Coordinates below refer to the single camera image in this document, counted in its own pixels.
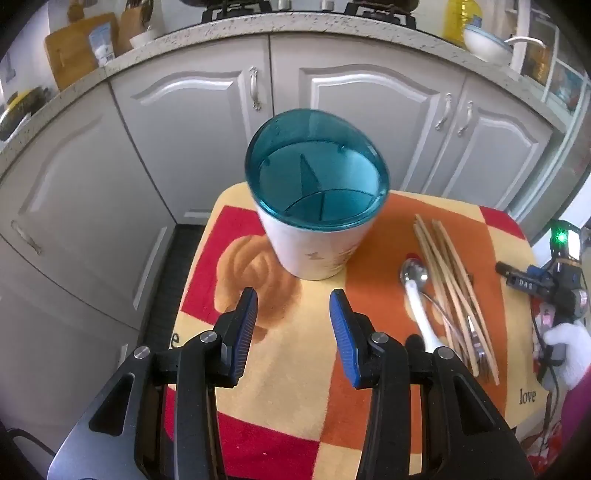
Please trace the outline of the right magenta sleeve forearm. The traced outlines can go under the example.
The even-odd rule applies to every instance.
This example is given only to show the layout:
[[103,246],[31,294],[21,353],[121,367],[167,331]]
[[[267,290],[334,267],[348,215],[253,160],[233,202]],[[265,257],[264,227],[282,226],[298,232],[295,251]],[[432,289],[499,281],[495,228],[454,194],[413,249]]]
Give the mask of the right magenta sleeve forearm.
[[567,444],[590,411],[590,368],[569,388],[562,407],[562,440]]

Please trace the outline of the right white gloved hand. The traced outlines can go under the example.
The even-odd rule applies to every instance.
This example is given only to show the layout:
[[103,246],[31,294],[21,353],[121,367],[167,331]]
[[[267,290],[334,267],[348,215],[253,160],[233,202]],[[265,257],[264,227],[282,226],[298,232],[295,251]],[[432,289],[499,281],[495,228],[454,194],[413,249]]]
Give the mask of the right white gloved hand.
[[539,383],[547,391],[556,389],[556,378],[560,378],[568,391],[573,391],[590,372],[590,332],[581,320],[564,322],[543,334],[534,331],[535,358],[542,363],[544,347],[557,349],[565,347],[565,360],[559,366],[548,367],[545,373],[539,372]]

